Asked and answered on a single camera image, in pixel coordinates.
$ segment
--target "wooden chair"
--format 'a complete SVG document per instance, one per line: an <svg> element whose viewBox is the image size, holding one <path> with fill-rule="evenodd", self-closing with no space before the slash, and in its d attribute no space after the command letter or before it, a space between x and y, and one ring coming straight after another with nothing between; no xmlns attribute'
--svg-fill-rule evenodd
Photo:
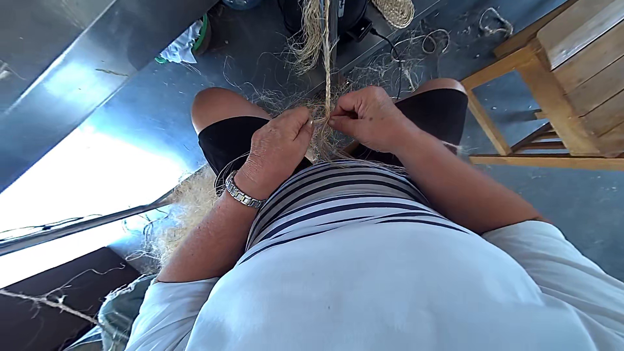
<svg viewBox="0 0 624 351"><path fill-rule="evenodd" d="M497 62L462 81L499 153L471 161L624 171L622 19L624 0L569 0L497 47ZM472 90L514 70L549 123L509 146Z"/></svg>

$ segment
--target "electric cord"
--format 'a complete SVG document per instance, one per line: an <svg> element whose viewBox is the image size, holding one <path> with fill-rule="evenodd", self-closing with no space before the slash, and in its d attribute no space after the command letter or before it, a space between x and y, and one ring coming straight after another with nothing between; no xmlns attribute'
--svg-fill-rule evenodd
<svg viewBox="0 0 624 351"><path fill-rule="evenodd" d="M381 35L379 32L377 32L377 30L375 30L375 28L371 28L370 33L374 36L378 36L381 39L384 39L385 41L388 42L388 44L390 44L391 49L390 49L390 56L392 57L392 59L394 59L395 61L397 61L399 63L399 91L396 93L396 99L399 99L399 96L401 95L401 79L403 77L403 60L399 59L399 52L396 50L396 47L394 47L394 44L390 41L390 39L388 39L388 37Z"/></svg>

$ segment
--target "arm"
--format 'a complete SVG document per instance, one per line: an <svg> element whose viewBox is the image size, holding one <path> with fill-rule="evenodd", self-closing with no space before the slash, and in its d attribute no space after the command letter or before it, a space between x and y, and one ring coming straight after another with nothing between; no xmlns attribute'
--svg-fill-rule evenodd
<svg viewBox="0 0 624 351"><path fill-rule="evenodd" d="M394 154L431 204L476 233L537 219L518 194L461 161L440 140L420 129L405 130Z"/></svg>
<svg viewBox="0 0 624 351"><path fill-rule="evenodd" d="M234 183L256 199L266 199L303 159L310 144L310 112L288 110L258 129L247 161ZM235 200L227 191L180 244L160 271L159 282L191 282L227 273L243 254L256 209Z"/></svg>
<svg viewBox="0 0 624 351"><path fill-rule="evenodd" d="M474 232L540 216L519 195L420 130L382 88L367 87L341 97L330 125L371 149L395 154L436 210Z"/></svg>

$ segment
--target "metal watch band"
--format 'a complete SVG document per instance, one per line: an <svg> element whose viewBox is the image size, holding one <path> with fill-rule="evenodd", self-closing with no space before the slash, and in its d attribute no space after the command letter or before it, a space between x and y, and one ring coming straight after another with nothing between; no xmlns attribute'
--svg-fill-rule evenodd
<svg viewBox="0 0 624 351"><path fill-rule="evenodd" d="M227 179L225 179L225 188L230 193L230 195L232 195L232 197L241 204L253 207L255 209L260 208L262 205L264 205L266 200L254 199L246 193L242 192L236 186L236 184L234 184L234 175L236 175L236 172L237 171L233 171L232 173L230 173L230 175L228 175Z"/></svg>

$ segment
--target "leg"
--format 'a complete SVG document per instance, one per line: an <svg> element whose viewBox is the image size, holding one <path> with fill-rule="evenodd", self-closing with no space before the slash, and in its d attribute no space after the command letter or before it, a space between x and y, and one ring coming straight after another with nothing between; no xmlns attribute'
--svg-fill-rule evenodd
<svg viewBox="0 0 624 351"><path fill-rule="evenodd" d="M204 89L197 93L191 107L191 120L197 134L215 122L239 116L271 119L271 116L258 105L252 104L231 90L219 87Z"/></svg>
<svg viewBox="0 0 624 351"><path fill-rule="evenodd" d="M228 89L208 88L195 96L191 120L208 165L217 175L215 188L247 160L253 133L271 119L266 111ZM311 165L303 159L295 173Z"/></svg>
<svg viewBox="0 0 624 351"><path fill-rule="evenodd" d="M456 81L455 79L438 78L438 79L432 79L430 81L426 81L423 85L419 86L418 89L416 89L412 94L410 94L407 97L402 98L399 101L403 101L414 95L422 94L423 92L436 90L436 89L455 89L455 90L463 92L464 94L466 93L466 89L464 89L464 86L460 82Z"/></svg>
<svg viewBox="0 0 624 351"><path fill-rule="evenodd" d="M427 81L410 96L397 101L396 107L422 130L436 138L458 145L464 131L468 98L462 84L454 79ZM351 155L358 159L402 166L392 154L376 152L363 145Z"/></svg>

